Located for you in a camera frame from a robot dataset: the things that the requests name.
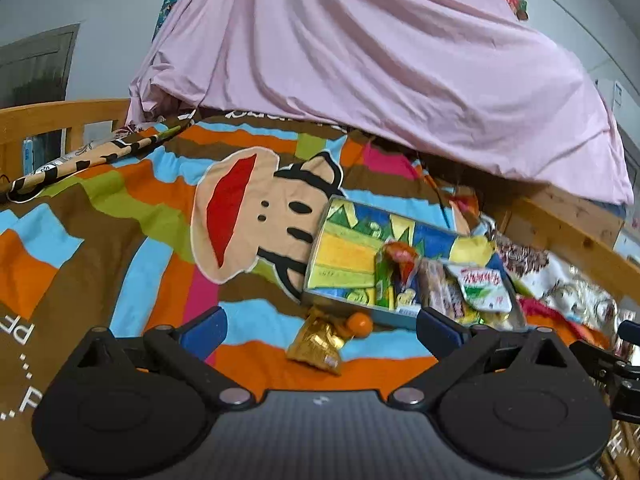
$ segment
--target small orange fruit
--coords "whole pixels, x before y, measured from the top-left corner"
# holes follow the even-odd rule
[[[347,319],[347,328],[355,337],[364,338],[373,331],[373,321],[367,314],[356,312]]]

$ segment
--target blanket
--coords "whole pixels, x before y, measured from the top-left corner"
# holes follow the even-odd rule
[[[0,205],[0,445],[15,450],[0,477],[44,473],[31,413],[92,326],[138,336],[221,305],[228,333],[206,361],[257,398],[386,396],[434,363],[414,332],[383,328],[345,345],[341,376],[285,356],[329,197],[468,232],[417,162],[342,126],[251,112],[191,123],[167,120],[20,179]]]
[[[515,180],[633,203],[615,121],[505,0],[178,0],[129,118],[188,107],[336,121]]]

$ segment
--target pink fabric drape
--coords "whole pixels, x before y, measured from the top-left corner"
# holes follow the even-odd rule
[[[633,202],[587,73],[505,0],[179,0],[130,94],[130,120],[183,102],[335,121],[507,178]]]

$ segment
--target gold wrapper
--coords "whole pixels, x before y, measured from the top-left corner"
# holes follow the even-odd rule
[[[305,323],[287,349],[287,359],[340,375],[342,359],[339,350],[345,342],[345,339],[338,335],[330,317],[316,308],[311,308]]]

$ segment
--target wooden bed frame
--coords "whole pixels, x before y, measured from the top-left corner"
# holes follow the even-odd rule
[[[22,176],[22,140],[66,128],[65,152],[82,146],[84,126],[112,121],[124,124],[128,99],[62,101],[0,110],[0,174]],[[430,170],[459,182],[460,166],[441,158]],[[458,178],[446,175],[456,168]],[[622,220],[553,186],[508,181],[464,167],[465,184],[482,197],[482,209],[514,242],[548,249],[583,270],[617,300],[629,296],[640,304],[640,268],[612,250]]]

